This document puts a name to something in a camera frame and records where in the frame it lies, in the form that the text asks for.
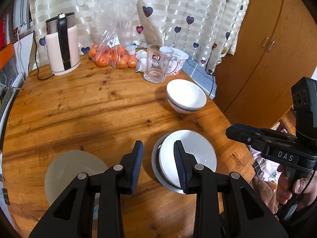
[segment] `orange box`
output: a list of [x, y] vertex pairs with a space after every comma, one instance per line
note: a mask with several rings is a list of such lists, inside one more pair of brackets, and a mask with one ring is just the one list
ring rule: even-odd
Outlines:
[[14, 55], [13, 45], [8, 44], [2, 51], [0, 51], [0, 70]]

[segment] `glass mug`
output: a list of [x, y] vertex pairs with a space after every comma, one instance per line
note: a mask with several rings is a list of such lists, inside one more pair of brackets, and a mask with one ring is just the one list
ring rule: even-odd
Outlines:
[[166, 77], [175, 73], [176, 69], [167, 73], [171, 61], [178, 63], [178, 58], [172, 56], [174, 50], [162, 45], [148, 45], [144, 79], [152, 83], [161, 83]]

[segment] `cabinet handle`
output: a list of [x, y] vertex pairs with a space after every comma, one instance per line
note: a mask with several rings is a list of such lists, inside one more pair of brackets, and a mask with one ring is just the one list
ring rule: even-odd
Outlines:
[[268, 49], [267, 49], [268, 52], [271, 52], [271, 49], [272, 49], [274, 43], [275, 43], [275, 41], [272, 41], [272, 42], [270, 43], [270, 46], [269, 46]]
[[268, 41], [268, 39], [269, 39], [269, 37], [267, 37], [267, 38], [265, 38], [265, 39], [263, 40], [262, 45], [261, 45], [262, 48], [265, 47], [266, 42]]

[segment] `red heart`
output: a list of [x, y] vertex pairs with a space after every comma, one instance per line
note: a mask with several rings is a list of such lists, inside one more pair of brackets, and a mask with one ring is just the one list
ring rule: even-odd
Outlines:
[[143, 26], [137, 26], [137, 33], [141, 34], [143, 31]]

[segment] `brown plush fabric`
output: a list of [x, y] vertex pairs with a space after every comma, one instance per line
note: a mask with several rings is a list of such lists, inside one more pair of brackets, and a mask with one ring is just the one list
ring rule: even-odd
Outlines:
[[275, 214], [278, 210], [278, 202], [276, 201], [276, 189], [277, 184], [273, 182], [266, 182], [258, 177], [253, 177], [250, 186], [259, 195], [259, 197], [264, 201], [267, 207]]

